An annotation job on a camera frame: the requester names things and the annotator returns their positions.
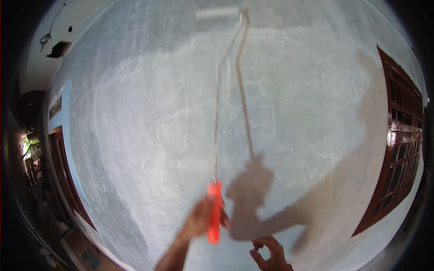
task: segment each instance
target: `orange handle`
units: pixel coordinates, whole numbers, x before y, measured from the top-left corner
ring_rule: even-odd
[[[207,187],[208,196],[212,196],[216,199],[211,211],[210,226],[207,231],[208,242],[212,245],[217,245],[220,239],[220,216],[221,207],[223,205],[220,189],[221,182],[219,179],[217,179],[216,184],[212,182]]]

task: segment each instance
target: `wall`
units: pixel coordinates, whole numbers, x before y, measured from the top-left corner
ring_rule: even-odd
[[[54,59],[47,55],[60,41],[72,42],[79,36],[80,30],[109,0],[57,0],[40,21],[30,40],[19,67],[19,81],[21,94],[32,90],[47,90],[62,57]],[[41,38],[49,33],[51,39],[41,51]]]
[[[116,259],[151,270],[212,178],[217,61],[237,17],[196,21],[237,1],[122,1],[70,50],[48,95],[70,82],[76,186]],[[357,270],[390,242],[421,177],[383,220],[351,238],[374,192],[387,137],[376,46],[426,90],[401,34],[366,1],[245,1],[241,73],[224,65],[218,176],[231,217],[221,244],[194,241],[186,270],[255,269],[254,237],[274,234],[295,270]]]

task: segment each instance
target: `hand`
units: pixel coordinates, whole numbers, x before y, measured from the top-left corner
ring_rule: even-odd
[[[258,264],[260,270],[263,271],[294,271],[290,264],[285,261],[285,254],[283,247],[274,237],[266,236],[259,239],[253,239],[254,249],[250,250],[250,255],[253,260]],[[264,260],[259,254],[258,249],[268,247],[270,251],[270,259]]]
[[[204,234],[208,230],[214,201],[214,198],[207,196],[196,203],[180,232],[180,235],[184,239],[190,240]],[[229,217],[223,208],[221,210],[220,224],[223,228],[229,230]]]

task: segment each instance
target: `wooden window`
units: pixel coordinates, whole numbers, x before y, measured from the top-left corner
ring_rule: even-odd
[[[353,236],[390,213],[413,186],[422,146],[422,95],[404,70],[378,48],[388,96],[388,138],[377,187]]]
[[[66,199],[69,209],[74,210],[95,229],[92,221],[90,221],[86,210],[77,194],[76,187],[72,181],[71,173],[69,171],[68,161],[65,154],[65,145],[63,143],[62,126],[54,129],[54,133],[48,135],[51,146],[51,157],[53,159],[54,170],[59,181],[60,189]]]

